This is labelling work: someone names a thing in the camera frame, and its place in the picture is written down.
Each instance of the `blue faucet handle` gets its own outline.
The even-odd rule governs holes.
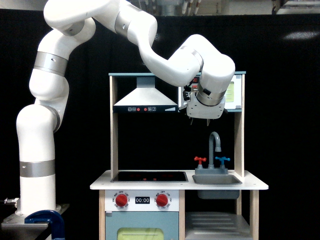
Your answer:
[[[221,165],[225,165],[225,161],[230,161],[230,158],[226,158],[225,156],[223,157],[215,157],[216,160],[220,160]]]

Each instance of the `white countertop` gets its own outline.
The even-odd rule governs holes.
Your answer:
[[[234,170],[228,170],[229,175],[237,177],[242,184],[226,185],[202,185],[196,184],[192,175],[194,170],[178,170],[185,172],[188,182],[111,182],[111,171],[105,171],[94,183],[90,185],[92,190],[267,190],[269,186],[248,171],[244,171],[244,177],[240,177]]]

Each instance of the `silver metal ring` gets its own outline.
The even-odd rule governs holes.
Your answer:
[[[125,6],[125,10],[118,13],[116,17],[114,29],[115,32],[124,37],[128,37],[128,28],[131,23],[133,16],[141,10],[133,5]]]
[[[186,50],[189,53],[191,53],[193,56],[195,56],[195,58],[198,60],[198,62],[200,64],[200,69],[202,69],[202,67],[204,66],[204,60],[202,59],[200,53],[198,53],[196,50],[194,50],[190,46],[182,46],[182,47],[180,47],[180,49]]]
[[[200,83],[198,83],[198,92],[196,94],[196,98],[200,103],[206,106],[215,106],[218,105],[222,99],[224,98],[224,95],[226,91],[216,93],[216,92],[211,92],[209,95],[204,93],[204,88],[201,86]]]
[[[55,109],[54,109],[53,107],[51,107],[51,106],[47,106],[47,105],[41,105],[41,106],[42,106],[42,107],[45,107],[45,108],[48,109],[50,112],[52,112],[53,114],[56,115],[56,126],[55,126],[55,128],[54,128],[54,130],[53,130],[53,133],[55,133],[55,132],[59,129],[60,123],[61,123],[61,118],[60,118],[60,115],[59,115],[58,111],[55,110]]]
[[[55,174],[55,160],[26,162],[20,161],[20,176],[40,178]]]
[[[35,58],[34,69],[39,69],[64,77],[67,64],[68,60],[63,57],[38,51]]]

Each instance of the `silver range hood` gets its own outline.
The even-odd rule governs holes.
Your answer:
[[[178,105],[156,89],[155,77],[137,77],[136,89],[113,105],[114,113],[175,113]]]

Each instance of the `sink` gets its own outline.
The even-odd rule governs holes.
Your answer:
[[[239,185],[242,182],[234,175],[195,174],[192,176],[196,184],[201,185]],[[198,190],[201,199],[237,199],[239,190]]]
[[[195,174],[192,176],[196,184],[202,185],[238,185],[242,182],[234,175],[224,174]]]

